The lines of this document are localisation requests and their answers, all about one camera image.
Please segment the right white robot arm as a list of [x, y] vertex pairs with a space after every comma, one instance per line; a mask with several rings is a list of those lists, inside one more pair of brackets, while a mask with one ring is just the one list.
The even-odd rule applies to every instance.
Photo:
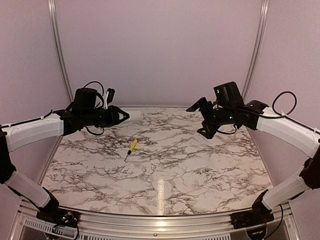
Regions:
[[267, 211], [283, 202], [320, 187], [319, 130], [290, 118], [287, 113], [277, 112], [263, 102], [252, 100], [245, 104], [234, 81], [218, 85], [213, 90], [214, 102], [202, 97], [187, 109], [187, 112], [201, 113], [203, 122], [198, 133], [206, 139], [212, 139], [223, 125], [233, 125], [235, 129], [245, 126], [283, 140], [308, 157], [301, 172], [266, 190], [255, 200], [247, 214], [252, 224], [260, 223]]

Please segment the white remote control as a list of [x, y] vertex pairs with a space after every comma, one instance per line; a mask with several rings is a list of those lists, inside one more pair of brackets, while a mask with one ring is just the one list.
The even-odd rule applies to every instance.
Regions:
[[129, 111], [128, 114], [130, 121], [138, 121], [143, 119], [143, 113], [139, 110]]

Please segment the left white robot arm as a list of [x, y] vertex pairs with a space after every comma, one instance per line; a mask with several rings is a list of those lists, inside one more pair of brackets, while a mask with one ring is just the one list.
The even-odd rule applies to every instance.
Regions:
[[68, 136], [83, 128], [109, 128], [131, 118], [130, 114], [112, 105], [115, 91], [109, 88], [100, 94], [82, 87], [76, 90], [73, 102], [65, 109], [50, 111], [38, 118], [8, 123], [0, 127], [0, 182], [17, 195], [31, 201], [53, 223], [63, 219], [59, 201], [11, 162], [10, 153], [44, 139]]

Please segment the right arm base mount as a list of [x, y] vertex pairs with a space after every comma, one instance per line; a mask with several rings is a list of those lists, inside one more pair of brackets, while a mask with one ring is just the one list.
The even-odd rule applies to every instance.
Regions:
[[262, 199], [262, 197], [258, 197], [252, 204], [251, 210], [235, 212], [230, 215], [234, 229], [262, 225], [275, 219], [272, 211], [263, 205]]

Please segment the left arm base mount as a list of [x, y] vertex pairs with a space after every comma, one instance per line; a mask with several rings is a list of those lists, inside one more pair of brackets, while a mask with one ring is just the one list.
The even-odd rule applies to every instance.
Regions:
[[59, 202], [56, 199], [51, 199], [46, 206], [39, 207], [36, 217], [40, 220], [53, 223], [56, 226], [76, 228], [80, 213], [60, 208]]

